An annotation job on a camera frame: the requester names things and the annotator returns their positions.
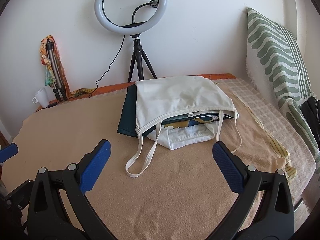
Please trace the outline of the white camisole top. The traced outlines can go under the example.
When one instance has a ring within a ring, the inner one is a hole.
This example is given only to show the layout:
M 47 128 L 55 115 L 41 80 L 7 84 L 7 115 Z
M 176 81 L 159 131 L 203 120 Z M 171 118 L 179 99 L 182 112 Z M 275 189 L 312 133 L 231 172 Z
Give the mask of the white camisole top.
M 135 82 L 137 88 L 137 152 L 125 165 L 126 174 L 139 177 L 150 165 L 161 132 L 162 121 L 188 113 L 236 109 L 213 81 L 202 76 L 174 76 Z

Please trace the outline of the folded clothes stack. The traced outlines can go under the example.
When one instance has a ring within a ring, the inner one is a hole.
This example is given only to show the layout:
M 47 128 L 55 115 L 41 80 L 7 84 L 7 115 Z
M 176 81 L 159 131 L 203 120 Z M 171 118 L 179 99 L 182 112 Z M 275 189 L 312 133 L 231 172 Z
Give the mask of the folded clothes stack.
M 138 137 L 136 132 L 136 101 L 137 88 L 131 85 L 127 94 L 118 124 L 117 132 L 129 137 Z M 170 150 L 184 146 L 212 140 L 221 131 L 224 120 L 236 121 L 239 113 L 232 111 L 204 111 L 173 116 L 162 121 L 158 143 Z

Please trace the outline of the beige fleece blanket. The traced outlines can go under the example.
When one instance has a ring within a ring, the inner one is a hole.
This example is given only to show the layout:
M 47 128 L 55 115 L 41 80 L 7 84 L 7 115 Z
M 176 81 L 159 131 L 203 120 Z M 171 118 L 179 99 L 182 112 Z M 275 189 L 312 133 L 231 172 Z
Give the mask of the beige fleece blanket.
M 77 163 L 99 143 L 110 141 L 111 156 L 87 198 L 119 239 L 205 239 L 236 200 L 212 156 L 213 141 L 177 150 L 157 146 L 142 171 L 153 142 L 145 139 L 127 175 L 125 164 L 138 139 L 117 133 L 125 92 L 64 103 L 29 116 L 15 137 L 18 153 L 5 162 L 9 191 L 35 179 L 41 167 L 60 170 Z

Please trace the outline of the white ceramic mug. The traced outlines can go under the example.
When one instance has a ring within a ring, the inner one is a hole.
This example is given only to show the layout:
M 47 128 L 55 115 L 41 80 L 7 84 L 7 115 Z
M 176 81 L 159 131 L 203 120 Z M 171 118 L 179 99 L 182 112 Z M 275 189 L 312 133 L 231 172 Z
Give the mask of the white ceramic mug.
M 47 92 L 44 87 L 35 93 L 34 97 L 32 98 L 32 102 L 33 104 L 39 103 L 42 108 L 47 108 L 49 106 Z

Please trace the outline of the white checked bedspread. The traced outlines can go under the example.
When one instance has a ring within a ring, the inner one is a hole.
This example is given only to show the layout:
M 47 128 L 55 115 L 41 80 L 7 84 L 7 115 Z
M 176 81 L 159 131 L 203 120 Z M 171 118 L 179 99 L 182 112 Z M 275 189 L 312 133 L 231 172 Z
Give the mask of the white checked bedspread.
M 315 176 L 316 163 L 309 148 L 282 114 L 271 105 L 251 85 L 242 79 L 219 79 L 213 81 L 218 86 L 225 85 L 241 99 L 290 154 L 291 166 L 297 174 L 290 183 L 293 202 L 301 198 L 309 210 L 319 200 L 319 187 Z

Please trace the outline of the grey folded tripod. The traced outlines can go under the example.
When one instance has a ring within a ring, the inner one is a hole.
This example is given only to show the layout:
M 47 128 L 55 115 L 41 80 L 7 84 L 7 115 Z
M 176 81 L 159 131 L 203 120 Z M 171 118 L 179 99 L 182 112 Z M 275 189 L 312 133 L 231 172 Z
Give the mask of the grey folded tripod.
M 60 71 L 57 65 L 57 61 L 54 55 L 54 42 L 52 42 L 49 38 L 47 39 L 47 43 L 46 43 L 46 51 L 47 51 L 47 55 L 48 55 L 48 59 L 50 61 L 53 73 L 54 73 L 54 77 L 55 77 L 55 87 L 56 89 L 54 90 L 54 93 L 56 95 L 56 98 L 59 102 L 61 102 L 61 96 L 63 97 L 64 101 L 67 101 L 67 95 L 66 95 L 66 91 L 65 91 L 65 87 L 64 84 L 61 81 L 61 77 L 60 77 Z

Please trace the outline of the colourful orange scarf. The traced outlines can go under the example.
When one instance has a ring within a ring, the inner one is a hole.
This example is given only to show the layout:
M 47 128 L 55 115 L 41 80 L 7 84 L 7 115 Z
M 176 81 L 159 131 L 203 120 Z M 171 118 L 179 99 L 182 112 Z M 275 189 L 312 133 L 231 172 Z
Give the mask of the colourful orange scarf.
M 41 41 L 39 51 L 41 63 L 44 66 L 45 85 L 53 90 L 58 102 L 90 95 L 95 91 L 94 88 L 80 88 L 73 92 L 70 90 L 59 50 L 52 35 L 48 35 Z

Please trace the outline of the orange patterned bedsheet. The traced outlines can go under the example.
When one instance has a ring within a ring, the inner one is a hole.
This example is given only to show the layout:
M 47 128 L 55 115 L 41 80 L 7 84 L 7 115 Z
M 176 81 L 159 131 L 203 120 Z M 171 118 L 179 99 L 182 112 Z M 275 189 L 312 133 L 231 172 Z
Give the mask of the orange patterned bedsheet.
M 236 79 L 236 76 L 229 74 L 229 73 L 226 73 L 226 74 L 200 74 L 199 76 L 202 76 L 202 77 L 210 79 L 210 80 Z M 99 87 L 97 90 L 94 91 L 92 96 L 97 96 L 97 95 L 101 95 L 101 94 L 106 94 L 106 93 L 122 90 L 122 89 L 129 87 L 132 84 L 134 84 L 134 82 L 119 83 L 119 84 L 115 84 L 115 85 Z M 89 98 L 89 94 L 82 94 L 80 96 L 77 96 L 76 98 L 70 98 L 67 101 L 71 102 L 74 100 L 85 99 L 85 98 Z

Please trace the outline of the green striped pillow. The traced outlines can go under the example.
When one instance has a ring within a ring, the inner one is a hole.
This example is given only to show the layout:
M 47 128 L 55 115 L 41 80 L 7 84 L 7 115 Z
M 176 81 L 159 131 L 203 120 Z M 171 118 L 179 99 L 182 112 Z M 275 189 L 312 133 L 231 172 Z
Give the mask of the green striped pillow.
M 314 93 L 296 38 L 252 8 L 247 9 L 246 68 L 260 94 L 293 126 L 319 165 L 319 146 L 300 109 Z

